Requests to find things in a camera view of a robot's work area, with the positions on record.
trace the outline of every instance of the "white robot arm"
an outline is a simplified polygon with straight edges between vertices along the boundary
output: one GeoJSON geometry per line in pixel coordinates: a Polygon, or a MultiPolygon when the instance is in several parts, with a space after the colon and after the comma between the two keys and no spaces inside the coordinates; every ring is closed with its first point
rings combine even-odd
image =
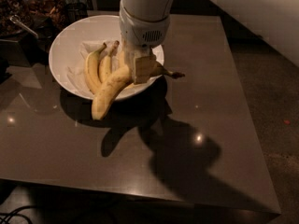
{"type": "Polygon", "coordinates": [[[149,74],[144,76],[147,71],[144,73],[141,66],[146,66],[146,60],[150,60],[151,49],[164,41],[173,1],[121,0],[121,35],[124,44],[127,44],[125,45],[126,59],[131,59],[130,63],[133,64],[134,83],[144,83],[149,78],[149,74]],[[136,52],[142,59],[135,59],[136,52]]]}

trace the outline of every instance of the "metal handle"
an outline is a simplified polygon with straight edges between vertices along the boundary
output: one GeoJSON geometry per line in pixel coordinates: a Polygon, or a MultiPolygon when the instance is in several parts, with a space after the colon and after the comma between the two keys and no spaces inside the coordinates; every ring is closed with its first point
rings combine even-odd
{"type": "Polygon", "coordinates": [[[28,33],[32,34],[35,36],[36,39],[39,39],[38,34],[30,29],[28,26],[26,26],[24,23],[21,22],[21,19],[18,15],[12,15],[9,18],[14,24],[16,24],[17,26],[20,26],[23,30],[27,31],[28,33]]]}

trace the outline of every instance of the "gray table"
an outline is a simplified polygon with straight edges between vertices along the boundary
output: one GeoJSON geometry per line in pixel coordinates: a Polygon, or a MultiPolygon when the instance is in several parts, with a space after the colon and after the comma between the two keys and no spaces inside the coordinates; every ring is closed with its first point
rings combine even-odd
{"type": "Polygon", "coordinates": [[[103,121],[47,66],[9,67],[0,178],[193,203],[210,216],[279,214],[220,18],[172,15],[164,56],[186,77],[158,79],[103,121]]]}

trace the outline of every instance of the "plate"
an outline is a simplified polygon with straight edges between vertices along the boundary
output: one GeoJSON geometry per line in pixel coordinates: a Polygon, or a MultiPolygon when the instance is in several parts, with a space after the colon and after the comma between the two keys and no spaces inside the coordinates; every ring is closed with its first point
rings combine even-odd
{"type": "MultiPolygon", "coordinates": [[[[103,41],[121,41],[118,16],[93,16],[69,25],[53,41],[49,53],[50,71],[56,81],[67,91],[84,99],[93,99],[93,94],[84,81],[84,44],[100,46],[103,41]]],[[[153,49],[157,61],[164,64],[161,46],[153,49]]],[[[128,87],[117,96],[116,101],[132,97],[148,88],[158,77],[147,83],[128,87]]]]}

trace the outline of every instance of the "bowl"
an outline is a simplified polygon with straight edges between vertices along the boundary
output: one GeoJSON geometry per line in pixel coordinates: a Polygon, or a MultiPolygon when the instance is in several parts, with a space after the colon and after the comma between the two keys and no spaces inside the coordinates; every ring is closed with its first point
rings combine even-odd
{"type": "MultiPolygon", "coordinates": [[[[88,52],[106,42],[121,41],[118,16],[100,15],[82,19],[63,29],[50,47],[49,66],[56,81],[67,91],[84,99],[93,99],[84,80],[84,61],[88,52]]],[[[153,49],[157,61],[164,64],[161,46],[153,49]]],[[[121,91],[116,101],[130,98],[148,88],[158,77],[151,77],[145,84],[134,85],[121,91]]]]}

